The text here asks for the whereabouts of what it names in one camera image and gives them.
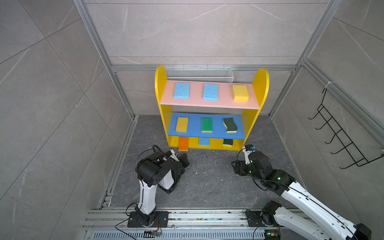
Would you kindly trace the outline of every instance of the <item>dark gray floor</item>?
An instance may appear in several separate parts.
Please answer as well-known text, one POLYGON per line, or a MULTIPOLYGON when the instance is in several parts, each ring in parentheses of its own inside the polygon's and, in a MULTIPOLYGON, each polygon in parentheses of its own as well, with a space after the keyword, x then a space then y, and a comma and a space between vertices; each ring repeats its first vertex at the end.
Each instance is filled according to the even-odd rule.
MULTIPOLYGON (((247 143, 266 154, 276 169, 283 169, 293 177, 295 171, 268 116, 259 116, 247 143)), ((158 145, 169 150, 160 116, 140 116, 127 157, 123 163, 111 207, 125 207, 139 201, 139 181, 134 171, 136 158, 145 149, 158 145)), ((270 200, 287 208, 294 205, 271 191, 260 190, 247 176, 233 172, 231 162, 238 152, 222 150, 189 149, 190 166, 181 177, 177 188, 166 194, 158 188, 158 207, 239 207, 261 208, 270 200)))

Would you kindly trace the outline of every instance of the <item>wavy dark green sponge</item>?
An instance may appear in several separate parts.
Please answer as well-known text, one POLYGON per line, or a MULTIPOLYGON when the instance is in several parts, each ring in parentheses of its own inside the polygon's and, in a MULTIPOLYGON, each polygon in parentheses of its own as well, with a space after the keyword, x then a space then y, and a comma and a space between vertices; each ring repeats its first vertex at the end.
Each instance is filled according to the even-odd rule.
POLYGON ((224 125, 227 128, 227 132, 237 132, 237 126, 233 118, 224 118, 224 125))

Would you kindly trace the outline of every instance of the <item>metal wire rack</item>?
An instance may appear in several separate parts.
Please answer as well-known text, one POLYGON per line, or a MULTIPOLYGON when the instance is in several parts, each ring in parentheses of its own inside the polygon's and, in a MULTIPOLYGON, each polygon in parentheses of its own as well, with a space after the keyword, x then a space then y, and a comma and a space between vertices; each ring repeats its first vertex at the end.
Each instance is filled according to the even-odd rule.
POLYGON ((339 141, 341 142, 341 144, 342 144, 342 146, 343 146, 342 149, 340 149, 339 151, 337 151, 337 152, 335 152, 335 153, 332 153, 332 152, 331 152, 331 154, 337 154, 337 153, 341 152, 343 149, 345 149, 345 150, 348 152, 349 156, 352 158, 352 160, 353 160, 354 163, 352 163, 351 165, 349 165, 349 166, 347 166, 347 167, 341 167, 340 169, 346 169, 346 168, 349 168, 350 166, 353 166, 353 165, 357 165, 358 167, 361 167, 361 166, 364 166, 364 165, 366 165, 366 164, 368 164, 368 163, 370 163, 370 162, 373 162, 373 161, 375 161, 375 160, 377 160, 377 159, 379 159, 379 158, 384 157, 384 154, 381 154, 380 157, 377 157, 377 158, 375 158, 375 159, 373 159, 373 160, 371 160, 371 161, 368 161, 368 160, 366 159, 366 157, 363 155, 363 153, 360 151, 360 149, 356 146, 356 144, 352 141, 352 139, 348 136, 348 134, 344 131, 344 129, 340 126, 340 124, 336 121, 336 119, 331 115, 331 113, 330 113, 330 112, 327 110, 327 108, 325 108, 325 106, 323 105, 323 101, 324 101, 325 94, 327 93, 327 89, 326 89, 326 88, 323 89, 323 91, 322 91, 321 93, 324 93, 324 95, 323 95, 323 99, 321 100, 321 104, 320 104, 320 106, 317 108, 317 113, 316 113, 316 115, 315 115, 313 118, 308 118, 308 119, 312 120, 312 119, 314 119, 317 115, 320 114, 320 115, 322 116, 322 118, 325 120, 325 123, 324 123, 320 128, 315 128, 315 129, 316 129, 316 130, 320 130, 320 129, 322 129, 325 125, 328 125, 328 126, 331 128, 331 130, 333 131, 333 133, 334 133, 332 139, 331 139, 329 142, 325 142, 325 143, 326 143, 326 144, 330 144, 330 143, 333 141, 333 139, 336 137, 337 139, 339 139, 339 141), (327 120, 327 119, 324 117, 324 115, 321 113, 321 111, 323 111, 324 113, 326 112, 326 113, 330 116, 330 118, 327 120), (340 130, 336 130, 336 129, 334 129, 334 128, 329 124, 329 121, 331 121, 332 119, 333 119, 334 122, 337 124, 337 126, 340 128, 340 130), (348 142, 348 143, 343 142, 343 141, 341 140, 341 138, 338 136, 339 133, 344 133, 344 134, 347 136, 347 139, 349 140, 349 142, 348 142), (355 158, 354 158, 354 157, 352 156, 352 154, 351 154, 351 150, 348 150, 348 148, 347 148, 347 147, 349 147, 349 146, 355 148, 355 149, 359 152, 359 154, 361 155, 361 159, 360 159, 360 160, 358 160, 358 161, 355 160, 355 158))
POLYGON ((165 66, 169 80, 232 83, 233 73, 225 66, 165 66))

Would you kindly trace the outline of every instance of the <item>shelf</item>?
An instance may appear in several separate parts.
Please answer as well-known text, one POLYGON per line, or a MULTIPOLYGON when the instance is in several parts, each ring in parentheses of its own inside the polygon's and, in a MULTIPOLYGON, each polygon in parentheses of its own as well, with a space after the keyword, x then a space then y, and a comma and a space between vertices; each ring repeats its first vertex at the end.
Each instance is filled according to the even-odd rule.
MULTIPOLYGON (((179 137, 169 136, 169 146, 178 147, 179 146, 179 137)), ((232 146, 223 145, 223 139, 211 138, 209 146, 200 146, 198 137, 190 137, 188 139, 189 148, 200 148, 200 149, 218 149, 218 150, 230 150, 230 151, 239 151, 243 147, 243 140, 234 140, 232 146)))
POLYGON ((245 140, 244 128, 241 116, 194 114, 194 113, 173 113, 170 121, 168 136, 177 137, 208 137, 218 139, 245 140), (187 132, 176 132, 178 117, 188 118, 187 132), (201 132, 201 118, 212 118, 213 131, 201 132), (224 126, 223 118, 233 118, 237 125, 237 132, 228 132, 224 126))
POLYGON ((240 83, 211 83, 198 81, 174 81, 168 80, 160 101, 163 105, 180 105, 195 107, 212 108, 240 108, 240 109, 259 109, 259 103, 256 98, 252 84, 240 83), (174 98, 175 83, 189 83, 189 99, 174 98), (204 84, 218 85, 218 101, 203 99, 204 84), (232 96, 232 85, 246 85, 249 94, 247 102, 235 102, 232 96))

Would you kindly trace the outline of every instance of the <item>green sponge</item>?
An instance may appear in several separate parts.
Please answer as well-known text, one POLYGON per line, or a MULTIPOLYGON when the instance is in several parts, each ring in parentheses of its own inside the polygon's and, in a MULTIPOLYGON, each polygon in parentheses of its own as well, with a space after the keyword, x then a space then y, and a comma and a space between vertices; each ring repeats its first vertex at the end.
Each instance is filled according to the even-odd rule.
POLYGON ((201 118, 201 132, 212 132, 212 118, 201 118))
POLYGON ((224 125, 227 128, 227 132, 237 132, 237 126, 233 118, 224 118, 224 125))
POLYGON ((233 139, 224 139, 223 146, 233 146, 233 139))

